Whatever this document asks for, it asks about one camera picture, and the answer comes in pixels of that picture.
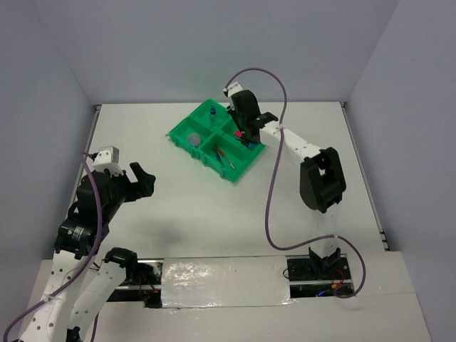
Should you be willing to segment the red gel pen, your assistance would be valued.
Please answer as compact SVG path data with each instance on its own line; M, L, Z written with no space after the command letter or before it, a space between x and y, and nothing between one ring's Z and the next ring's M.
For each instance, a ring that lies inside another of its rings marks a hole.
M224 153L218 146L215 145L214 147L215 147L216 151L217 151L224 159L228 160L228 159L227 159L227 156L225 155L225 153Z

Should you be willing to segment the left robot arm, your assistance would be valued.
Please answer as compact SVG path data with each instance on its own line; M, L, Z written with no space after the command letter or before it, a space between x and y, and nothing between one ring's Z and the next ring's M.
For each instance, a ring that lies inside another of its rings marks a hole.
M120 206L151 197L156 177L137 162L130 163L132 182L115 162L82 163L85 175L76 190L77 200L57 231L53 263L40 300L19 314L6 328L31 317L19 341L83 341L115 288L135 282L140 274L138 256L114 247L103 258L94 280L83 289L83 280L109 232Z

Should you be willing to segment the clear tub of paperclips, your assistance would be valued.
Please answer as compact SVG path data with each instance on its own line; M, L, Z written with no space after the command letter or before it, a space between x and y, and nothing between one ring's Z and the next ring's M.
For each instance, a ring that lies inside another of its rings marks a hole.
M201 139L201 136L198 133L190 133L187 136L187 142L192 147L199 147L201 145L202 139Z

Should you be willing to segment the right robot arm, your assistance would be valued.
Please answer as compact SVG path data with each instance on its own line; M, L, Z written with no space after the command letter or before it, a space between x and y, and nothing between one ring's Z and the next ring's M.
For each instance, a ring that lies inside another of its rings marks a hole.
M247 142L261 143L276 151L271 175L264 226L266 240L277 251L285 252L309 247L310 271L318 279L325 279L335 269L341 258L341 249L335 237L314 237L307 243L280 247L271 238L269 216L276 176L282 155L299 169L299 194L303 203L316 215L316 227L322 229L331 222L328 210L339 204L346 191L346 180L336 149L313 145L284 126L287 96L279 117L261 112L257 97L237 82L225 86L223 94L229 101L227 112L231 115L241 137Z

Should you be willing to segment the small blue-capped bottle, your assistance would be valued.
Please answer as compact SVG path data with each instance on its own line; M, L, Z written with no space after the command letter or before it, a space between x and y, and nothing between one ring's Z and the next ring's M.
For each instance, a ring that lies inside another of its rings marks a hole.
M209 122L213 128L218 126L217 110L214 105L211 105L209 109Z

